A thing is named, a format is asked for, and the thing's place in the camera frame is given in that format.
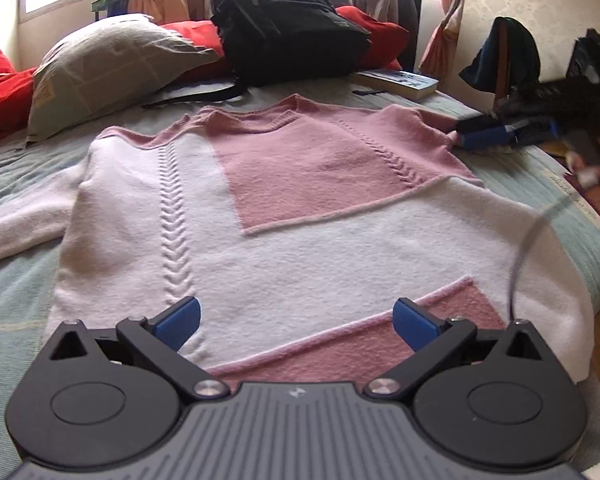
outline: book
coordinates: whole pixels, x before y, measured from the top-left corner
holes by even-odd
[[[385,90],[412,101],[422,99],[438,88],[438,80],[403,70],[365,70],[351,75],[351,80],[362,86]]]

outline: sweater sleeve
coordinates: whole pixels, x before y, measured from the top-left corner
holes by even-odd
[[[85,158],[0,206],[0,260],[64,235],[86,167]]]

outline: curtain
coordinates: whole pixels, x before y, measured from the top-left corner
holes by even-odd
[[[445,17],[434,31],[420,63],[420,71],[444,81],[449,72],[449,57],[458,44],[464,0],[440,0]]]

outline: light blue bedspread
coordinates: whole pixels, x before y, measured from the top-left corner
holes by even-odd
[[[351,107],[380,108],[391,103],[415,105],[390,94],[359,97],[353,95],[351,89],[344,80],[297,82],[254,89],[222,106],[250,111],[272,105],[294,92],[316,101]],[[455,117],[473,113],[470,108],[442,94],[424,99],[419,106]],[[24,135],[12,136],[0,145],[0,204],[56,171],[78,163],[93,138],[107,126],[120,124],[137,132],[154,134],[185,113],[195,114],[200,107],[182,104],[151,111],[130,108],[82,124],[24,150],[21,149]],[[562,168],[537,148],[518,153],[475,155],[458,152],[457,155],[487,188],[512,200],[544,209],[564,196],[560,189]],[[553,226],[582,274],[594,308],[599,310],[600,224],[587,217],[584,210],[570,206]],[[58,267],[59,245],[60,240],[54,240],[0,262],[0,478],[18,463],[4,428],[4,407],[40,348]],[[591,460],[597,459],[600,459],[600,446],[591,455]]]

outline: beige pillow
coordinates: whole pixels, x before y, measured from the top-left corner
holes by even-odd
[[[144,14],[91,23],[59,41],[34,73],[27,140],[126,108],[218,59]]]

